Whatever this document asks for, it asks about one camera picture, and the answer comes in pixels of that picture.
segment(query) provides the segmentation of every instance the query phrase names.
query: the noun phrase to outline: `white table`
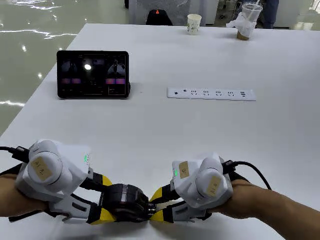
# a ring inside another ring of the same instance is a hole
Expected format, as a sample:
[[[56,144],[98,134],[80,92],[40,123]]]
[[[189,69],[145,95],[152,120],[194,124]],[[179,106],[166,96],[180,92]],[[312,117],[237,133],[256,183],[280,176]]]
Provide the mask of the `white table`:
[[[48,138],[92,147],[91,166],[113,183],[147,196],[169,183],[173,160],[216,151],[249,161],[271,187],[320,209],[320,32],[257,29],[250,41],[234,28],[86,24],[69,50],[126,50],[128,100],[59,100],[56,66],[0,138],[29,147]],[[254,89],[256,102],[169,99],[167,87]],[[5,170],[16,162],[0,152]],[[263,186],[248,167],[238,172]],[[94,198],[92,191],[82,197]],[[256,219],[215,214],[206,221],[67,225],[39,214],[14,224],[0,218],[10,239],[260,239],[281,237]]]

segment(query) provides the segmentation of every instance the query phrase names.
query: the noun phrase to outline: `plastic cup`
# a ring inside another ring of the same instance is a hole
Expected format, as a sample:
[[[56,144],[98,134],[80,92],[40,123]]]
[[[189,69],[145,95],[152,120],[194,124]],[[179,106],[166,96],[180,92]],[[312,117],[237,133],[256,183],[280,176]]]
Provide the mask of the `plastic cup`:
[[[246,2],[242,4],[242,16],[244,16],[246,20],[246,26],[244,27],[252,26],[252,24],[258,20],[258,17],[262,9],[263,9],[262,5],[261,4],[257,5],[255,2]],[[238,34],[236,37],[240,40],[249,40],[250,35],[243,35],[241,34],[241,32],[238,31]]]
[[[188,34],[196,35],[198,33],[201,19],[202,19],[202,16],[198,14],[188,15],[188,25],[187,25]]]

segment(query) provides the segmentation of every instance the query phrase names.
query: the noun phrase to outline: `white plastic bag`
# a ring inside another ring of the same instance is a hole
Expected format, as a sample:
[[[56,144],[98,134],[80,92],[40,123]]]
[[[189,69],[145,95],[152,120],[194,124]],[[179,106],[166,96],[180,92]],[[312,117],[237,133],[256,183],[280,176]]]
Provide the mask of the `white plastic bag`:
[[[242,15],[242,12],[239,13],[238,17],[236,20],[233,20],[229,23],[226,24],[227,28],[233,28],[235,27],[238,29],[239,33],[247,38],[251,38],[251,35],[257,25],[257,22],[254,21],[248,21],[245,19],[245,17]]]

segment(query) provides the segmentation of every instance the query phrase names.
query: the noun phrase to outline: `power strip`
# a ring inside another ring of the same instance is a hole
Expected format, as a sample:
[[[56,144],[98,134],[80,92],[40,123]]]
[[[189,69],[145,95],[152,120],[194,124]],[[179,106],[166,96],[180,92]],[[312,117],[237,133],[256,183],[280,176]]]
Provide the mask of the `power strip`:
[[[235,101],[256,101],[253,90],[218,88],[167,88],[167,97],[175,99],[215,99]]]

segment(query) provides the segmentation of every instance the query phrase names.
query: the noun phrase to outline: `beige label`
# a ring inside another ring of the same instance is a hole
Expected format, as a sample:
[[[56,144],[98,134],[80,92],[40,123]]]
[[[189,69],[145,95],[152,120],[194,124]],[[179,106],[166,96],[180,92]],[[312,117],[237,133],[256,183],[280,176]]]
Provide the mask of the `beige label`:
[[[221,178],[217,176],[213,176],[209,183],[208,188],[206,189],[206,193],[212,197],[216,196],[217,189],[220,186]]]
[[[179,172],[180,172],[180,178],[184,179],[186,177],[189,177],[189,167],[188,162],[184,161],[179,164]]]
[[[47,178],[52,176],[52,172],[50,171],[42,157],[38,157],[36,160],[34,160],[31,163],[31,166],[33,167],[35,173],[41,179],[41,181],[45,181]]]

